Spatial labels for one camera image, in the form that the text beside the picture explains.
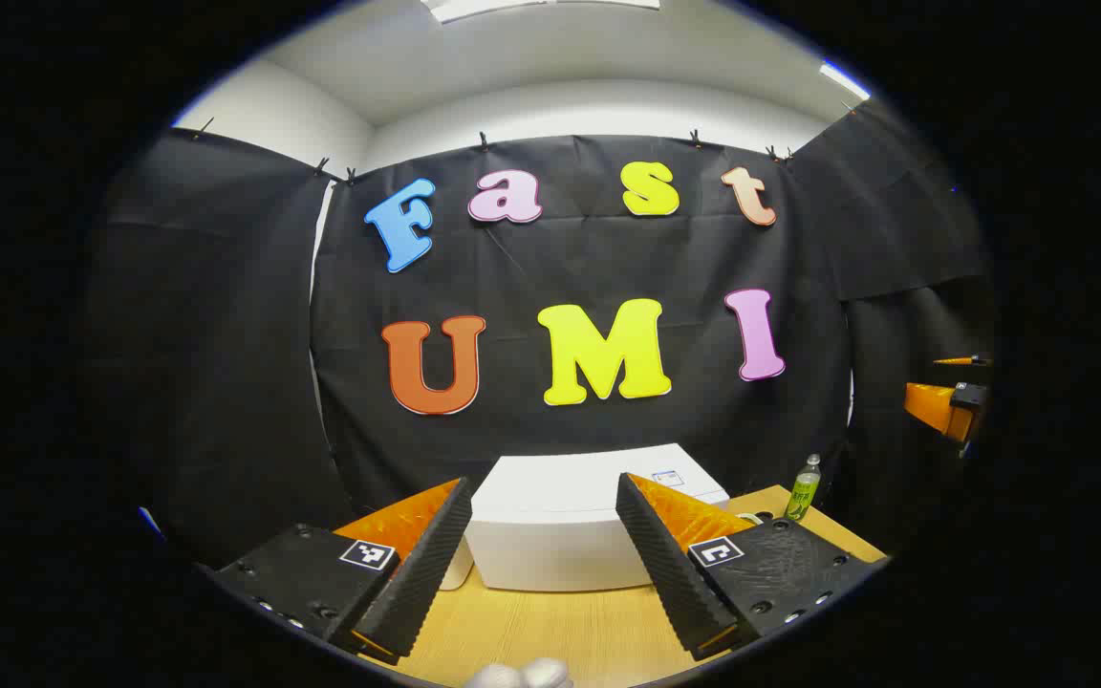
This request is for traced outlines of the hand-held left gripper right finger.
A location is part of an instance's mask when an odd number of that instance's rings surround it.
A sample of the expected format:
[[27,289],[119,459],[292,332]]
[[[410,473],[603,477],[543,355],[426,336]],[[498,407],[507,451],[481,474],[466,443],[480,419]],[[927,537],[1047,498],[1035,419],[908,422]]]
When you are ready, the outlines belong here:
[[655,480],[617,479],[615,513],[695,660],[800,626],[887,566],[791,518],[752,524]]

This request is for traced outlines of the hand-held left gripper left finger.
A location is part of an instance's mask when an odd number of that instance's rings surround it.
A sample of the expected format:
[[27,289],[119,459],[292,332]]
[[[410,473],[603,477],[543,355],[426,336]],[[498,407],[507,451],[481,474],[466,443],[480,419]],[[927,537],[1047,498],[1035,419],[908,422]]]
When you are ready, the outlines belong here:
[[211,579],[297,631],[395,665],[414,648],[462,543],[472,495],[458,478],[347,526],[294,524]]

